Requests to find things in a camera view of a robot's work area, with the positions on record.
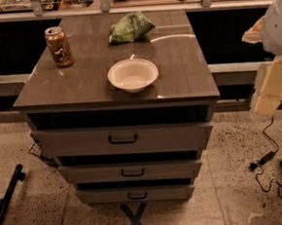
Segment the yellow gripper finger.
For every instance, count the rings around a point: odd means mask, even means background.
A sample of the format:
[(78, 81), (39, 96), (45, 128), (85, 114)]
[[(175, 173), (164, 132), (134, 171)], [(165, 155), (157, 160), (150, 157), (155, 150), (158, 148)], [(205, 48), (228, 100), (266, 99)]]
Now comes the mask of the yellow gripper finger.
[(272, 116), (282, 102), (282, 57), (263, 64), (256, 77), (251, 111), (256, 116)]
[(264, 17), (260, 17), (241, 37), (241, 41), (248, 44), (257, 44), (263, 41)]

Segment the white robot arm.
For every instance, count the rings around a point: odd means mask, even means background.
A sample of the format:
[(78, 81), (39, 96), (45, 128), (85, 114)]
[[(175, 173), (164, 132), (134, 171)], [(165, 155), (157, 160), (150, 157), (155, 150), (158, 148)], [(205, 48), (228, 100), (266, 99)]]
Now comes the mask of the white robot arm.
[(256, 23), (241, 37), (248, 44), (262, 43), (274, 60), (257, 73), (258, 82), (251, 104), (255, 115), (271, 117), (282, 102), (282, 0), (274, 0)]

